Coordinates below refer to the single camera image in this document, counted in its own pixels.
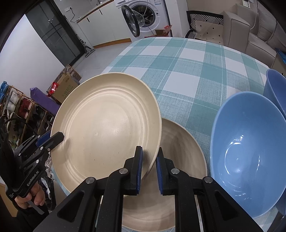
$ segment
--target human hand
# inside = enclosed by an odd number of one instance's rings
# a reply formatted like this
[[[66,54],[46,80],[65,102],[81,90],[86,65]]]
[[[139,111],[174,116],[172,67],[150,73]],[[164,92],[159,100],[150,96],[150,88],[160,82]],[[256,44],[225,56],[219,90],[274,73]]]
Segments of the human hand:
[[[38,182],[35,183],[35,185],[31,188],[30,192],[25,198],[17,196],[15,198],[15,202],[20,206],[22,209],[27,209],[28,207],[31,207],[27,201],[32,200],[32,197],[35,196],[34,204],[35,205],[43,205],[45,203],[45,193],[42,190],[42,187],[38,184]]]

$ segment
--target shoe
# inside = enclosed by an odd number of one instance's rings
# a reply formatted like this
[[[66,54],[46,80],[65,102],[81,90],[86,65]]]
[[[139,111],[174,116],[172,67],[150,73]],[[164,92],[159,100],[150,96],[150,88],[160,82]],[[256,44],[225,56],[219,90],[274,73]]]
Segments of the shoe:
[[[17,144],[14,143],[14,141],[13,141],[13,142],[10,142],[10,143],[11,143],[11,148],[12,148],[13,150],[16,150]]]
[[[37,128],[40,128],[42,120],[39,115],[33,114],[33,121],[36,123]]]
[[[19,138],[18,138],[18,140],[17,140],[17,142],[16,142],[16,145],[17,145],[17,146],[20,145],[20,138],[21,138],[21,136],[19,136]]]
[[[33,103],[29,101],[27,98],[23,98],[20,102],[20,107],[25,108],[27,111],[29,111],[33,106]]]
[[[29,112],[21,105],[18,111],[18,116],[27,119]]]
[[[7,106],[7,110],[11,111],[11,112],[15,112],[16,106],[14,105],[13,102],[9,101],[8,106]]]
[[[13,102],[15,105],[17,105],[19,99],[20,99],[19,94],[17,94],[15,91],[12,91],[12,95],[10,97],[10,101]]]
[[[45,129],[45,131],[51,130],[51,125],[49,123],[45,122],[44,129]]]
[[[17,134],[12,135],[12,139],[14,141],[14,143],[17,143],[19,136]]]
[[[28,125],[34,130],[34,131],[38,131],[38,127],[36,125],[36,123],[32,120],[28,121]]]
[[[41,118],[40,118],[40,116],[39,116],[38,114],[33,114],[32,117],[33,117],[33,119],[34,119],[35,122],[41,120]]]
[[[36,113],[40,116],[41,119],[43,119],[45,116],[45,111],[40,106],[36,107]]]
[[[11,118],[14,118],[15,117],[15,113],[14,112],[10,112],[10,113],[8,113],[9,114],[9,119],[11,119]]]
[[[2,104],[4,102],[4,98],[5,98],[5,94],[0,93],[0,104]]]
[[[15,122],[14,131],[20,136],[23,133],[25,124],[19,121]]]
[[[7,126],[6,126],[6,129],[7,129],[7,132],[9,133],[9,131],[10,131],[10,126],[11,126],[11,121],[9,121],[8,123],[7,123]]]
[[[48,115],[46,116],[46,120],[47,120],[48,122],[50,122],[50,123],[53,123],[54,119],[55,119],[54,116],[51,115],[51,114],[48,114]]]
[[[7,82],[3,81],[3,83],[0,87],[0,92],[6,94],[8,88],[9,88],[9,85],[7,84]]]

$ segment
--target beige bowl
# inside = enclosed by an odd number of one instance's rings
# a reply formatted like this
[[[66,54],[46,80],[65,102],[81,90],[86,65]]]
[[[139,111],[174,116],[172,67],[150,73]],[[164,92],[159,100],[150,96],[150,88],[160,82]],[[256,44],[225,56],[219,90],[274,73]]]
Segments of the beige bowl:
[[[101,179],[122,168],[143,147],[142,177],[159,150],[162,121],[152,91],[124,73],[107,73],[78,86],[61,105],[51,135],[64,141],[51,152],[63,186],[72,192],[85,178]]]
[[[175,122],[162,119],[162,147],[165,158],[189,176],[207,176],[204,154],[193,136]],[[137,231],[162,231],[175,226],[174,196],[162,196],[156,165],[141,183],[140,194],[123,201],[122,225]]]

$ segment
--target blue bowl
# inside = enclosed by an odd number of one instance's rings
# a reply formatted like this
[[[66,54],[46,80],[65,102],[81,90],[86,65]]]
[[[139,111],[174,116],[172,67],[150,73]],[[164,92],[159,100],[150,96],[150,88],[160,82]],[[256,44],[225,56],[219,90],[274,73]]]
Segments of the blue bowl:
[[[234,94],[219,109],[210,140],[211,176],[252,217],[286,187],[286,121],[266,97]]]
[[[266,77],[263,96],[272,101],[286,119],[286,78],[273,69],[267,70]]]

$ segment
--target power outlet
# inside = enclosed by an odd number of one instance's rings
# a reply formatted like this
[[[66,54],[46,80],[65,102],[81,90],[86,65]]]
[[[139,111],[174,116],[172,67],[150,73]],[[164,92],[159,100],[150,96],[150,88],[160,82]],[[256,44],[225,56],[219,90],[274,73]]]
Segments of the power outlet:
[[[65,8],[65,12],[68,12],[71,8],[72,6]]]

